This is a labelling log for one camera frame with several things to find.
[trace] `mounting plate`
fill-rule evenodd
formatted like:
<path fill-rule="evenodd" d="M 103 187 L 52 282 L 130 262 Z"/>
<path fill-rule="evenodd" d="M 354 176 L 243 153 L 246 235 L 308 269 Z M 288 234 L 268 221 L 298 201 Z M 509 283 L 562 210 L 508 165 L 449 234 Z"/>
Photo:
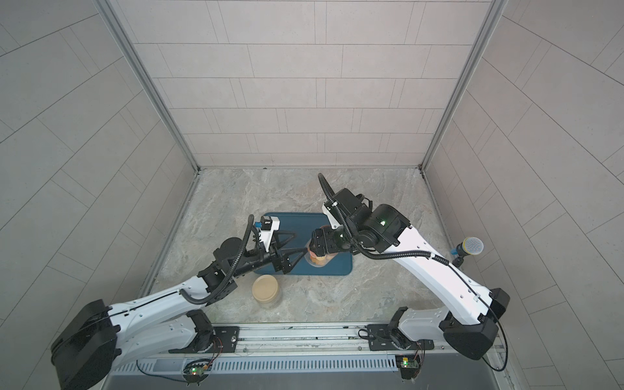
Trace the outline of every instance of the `mounting plate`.
<path fill-rule="evenodd" d="M 371 351 L 415 351 L 418 349 L 416 342 L 412 342 L 407 349 L 395 347 L 392 341 L 390 341 L 390 335 L 388 335 L 388 324 L 369 324 L 366 325 L 366 330 L 368 334 L 377 337 L 374 340 L 368 341 L 368 348 L 370 348 Z M 430 351 L 434 348 L 433 340 L 421 339 L 418 340 L 418 343 L 421 345 L 421 348 L 424 348 L 426 351 Z"/>

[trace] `blue tray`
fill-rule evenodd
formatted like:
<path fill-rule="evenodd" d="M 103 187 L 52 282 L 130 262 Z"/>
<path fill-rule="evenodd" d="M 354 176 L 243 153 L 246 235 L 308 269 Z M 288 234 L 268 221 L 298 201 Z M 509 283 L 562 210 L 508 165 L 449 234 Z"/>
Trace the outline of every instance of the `blue tray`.
<path fill-rule="evenodd" d="M 285 245 L 284 248 L 303 248 L 310 240 L 310 237 L 312 237 L 314 229 L 323 225 L 329 225 L 327 216 L 323 213 L 267 213 L 265 215 L 278 217 L 280 219 L 280 230 L 297 232 L 297 237 Z M 310 265 L 305 258 L 302 258 L 287 275 L 344 276 L 350 274 L 351 270 L 353 270 L 353 255 L 350 253 L 338 253 L 324 267 Z M 281 274 L 281 271 L 275 272 L 273 265 L 269 264 L 256 270 L 255 273 L 277 275 Z"/>

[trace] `wire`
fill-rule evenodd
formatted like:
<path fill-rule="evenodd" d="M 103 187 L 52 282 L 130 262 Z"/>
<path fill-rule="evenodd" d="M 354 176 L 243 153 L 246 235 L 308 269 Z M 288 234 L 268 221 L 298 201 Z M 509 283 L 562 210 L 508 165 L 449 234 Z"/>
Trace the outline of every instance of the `wire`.
<path fill-rule="evenodd" d="M 496 322 L 499 325 L 500 328 L 500 332 L 503 334 L 503 340 L 505 341 L 505 362 L 503 363 L 503 366 L 501 368 L 495 368 L 492 367 L 490 365 L 490 363 L 488 363 L 487 360 L 485 360 L 485 357 L 481 357 L 481 359 L 483 359 L 483 361 L 487 364 L 488 367 L 490 367 L 491 369 L 493 369 L 494 371 L 497 371 L 498 373 L 502 372 L 505 370 L 505 367 L 507 367 L 507 361 L 509 359 L 509 346 L 507 344 L 507 336 L 505 335 L 505 330 L 503 329 L 503 324 L 500 322 L 498 316 L 496 315 L 496 313 L 494 312 L 494 310 L 492 310 L 492 308 L 490 307 L 490 305 L 488 305 L 487 303 L 485 303 L 485 301 L 483 299 L 481 299 L 481 297 L 479 296 L 479 294 L 477 294 L 472 287 L 470 287 L 470 285 L 466 282 L 466 280 L 464 280 L 464 278 L 461 277 L 460 274 L 457 273 L 457 271 L 455 270 L 455 268 L 451 267 L 449 265 L 449 268 L 455 273 L 455 275 L 457 275 L 457 277 L 459 279 L 461 279 L 461 281 L 464 282 L 464 284 L 468 287 L 468 289 L 475 294 L 475 296 L 479 299 L 479 301 L 481 301 L 481 303 L 483 303 L 485 305 L 485 307 L 492 313 L 492 315 L 494 316 L 494 318 L 496 319 Z"/>
<path fill-rule="evenodd" d="M 137 368 L 139 369 L 139 371 L 141 371 L 142 373 L 144 373 L 144 374 L 145 374 L 145 375 L 147 375 L 147 376 L 155 376 L 156 378 L 163 378 L 163 379 L 168 379 L 168 380 L 173 381 L 173 382 L 182 382 L 182 383 L 187 383 L 187 384 L 188 384 L 188 382 L 186 382 L 186 381 L 181 381 L 181 380 L 179 380 L 179 379 L 169 378 L 169 377 L 167 377 L 167 376 L 156 375 L 156 374 L 148 374 L 148 373 L 146 373 L 145 371 L 143 371 L 143 370 L 141 369 L 141 366 L 139 366 L 139 360 L 138 360 L 138 359 L 136 360 L 136 363 L 137 363 Z"/>

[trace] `black cable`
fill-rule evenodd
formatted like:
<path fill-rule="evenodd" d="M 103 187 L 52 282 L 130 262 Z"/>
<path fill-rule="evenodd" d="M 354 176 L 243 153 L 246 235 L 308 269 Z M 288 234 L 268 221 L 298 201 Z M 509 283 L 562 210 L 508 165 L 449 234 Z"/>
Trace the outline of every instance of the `black cable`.
<path fill-rule="evenodd" d="M 457 277 L 458 277 L 459 279 L 461 279 L 461 281 L 463 281 L 463 282 L 464 282 L 464 284 L 468 287 L 468 289 L 469 289 L 469 290 L 470 290 L 473 294 L 475 294 L 475 296 L 479 299 L 479 301 L 481 301 L 481 303 L 483 303 L 483 304 L 485 305 L 485 307 L 486 307 L 486 308 L 487 308 L 490 312 L 492 312 L 492 315 L 493 315 L 493 316 L 494 316 L 494 318 L 496 319 L 496 323 L 499 325 L 500 332 L 503 334 L 503 340 L 505 341 L 505 362 L 503 363 L 503 366 L 502 366 L 501 368 L 494 368 L 494 367 L 492 367 L 492 366 L 490 365 L 490 363 L 488 363 L 488 362 L 487 362 L 487 360 L 485 360 L 485 357 L 481 357 L 481 359 L 483 359 L 483 361 L 487 364 L 487 366 L 488 366 L 488 367 L 490 367 L 491 369 L 493 369 L 494 371 L 497 371 L 497 372 L 502 372 L 502 371 L 504 371 L 504 370 L 505 370 L 505 367 L 507 367 L 507 360 L 509 359 L 509 347 L 508 347 L 508 345 L 507 345 L 507 336 L 505 335 L 505 331 L 504 331 L 504 329 L 503 329 L 503 325 L 502 325 L 502 323 L 500 323 L 500 320 L 499 320 L 498 316 L 496 315 L 496 313 L 494 312 L 494 310 L 492 310 L 492 308 L 491 308 L 491 307 L 490 307 L 487 303 L 485 303 L 485 301 L 484 301 L 484 300 L 482 300 L 482 299 L 481 299 L 481 297 L 479 296 L 479 294 L 477 294 L 477 293 L 476 293 L 476 292 L 472 289 L 472 287 L 470 287 L 470 285 L 466 282 L 466 280 L 464 280 L 464 278 L 462 278 L 462 277 L 461 277 L 461 275 L 457 273 L 457 271 L 455 270 L 455 268 L 453 268 L 453 267 L 451 267 L 451 266 L 449 266 L 449 268 L 450 268 L 450 269 L 451 269 L 451 270 L 455 273 L 455 275 L 457 275 Z"/>
<path fill-rule="evenodd" d="M 252 227 L 253 227 L 253 214 L 249 214 L 249 217 L 247 218 L 247 227 L 245 228 L 243 241 L 240 243 L 240 247 L 238 248 L 238 253 L 236 254 L 236 257 L 234 258 L 234 261 L 230 265 L 230 269 L 228 270 L 228 273 L 225 275 L 225 277 L 223 278 L 221 283 L 217 286 L 217 288 L 211 291 L 208 296 L 205 296 L 204 298 L 201 298 L 201 299 L 193 298 L 192 296 L 190 296 L 189 293 L 187 293 L 186 290 L 180 290 L 180 295 L 182 295 L 187 302 L 193 305 L 204 305 L 205 303 L 208 303 L 209 301 L 212 301 L 219 296 L 219 294 L 228 285 L 232 276 L 234 275 L 234 272 L 236 271 L 238 262 L 240 261 L 240 258 L 243 256 L 243 253 L 245 252 L 245 248 L 247 246 L 247 241 L 249 241 L 249 236 L 251 234 Z"/>
<path fill-rule="evenodd" d="M 182 382 L 182 383 L 186 383 L 186 384 L 188 384 L 188 382 L 186 382 L 186 381 L 181 381 L 181 380 L 179 380 L 179 379 L 173 379 L 173 378 L 169 378 L 169 377 L 162 376 L 162 375 L 156 375 L 156 374 L 148 374 L 148 373 L 146 373 L 145 371 L 143 371 L 143 370 L 141 369 L 141 366 L 139 366 L 139 360 L 137 360 L 137 361 L 136 361 L 136 363 L 137 363 L 137 368 L 139 369 L 139 371 L 141 371 L 142 373 L 144 373 L 144 374 L 145 374 L 145 375 L 147 375 L 147 376 L 155 376 L 156 378 L 163 378 L 163 379 L 168 379 L 168 380 L 173 381 L 173 382 Z"/>

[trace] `microphone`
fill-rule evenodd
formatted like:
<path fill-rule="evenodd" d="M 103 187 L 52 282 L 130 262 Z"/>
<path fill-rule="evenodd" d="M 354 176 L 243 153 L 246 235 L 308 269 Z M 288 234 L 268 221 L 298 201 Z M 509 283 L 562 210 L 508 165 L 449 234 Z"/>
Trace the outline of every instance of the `microphone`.
<path fill-rule="evenodd" d="M 451 255 L 457 255 L 453 265 L 460 266 L 464 262 L 464 256 L 478 255 L 481 252 L 483 252 L 483 241 L 477 237 L 467 237 L 457 247 L 451 249 Z"/>

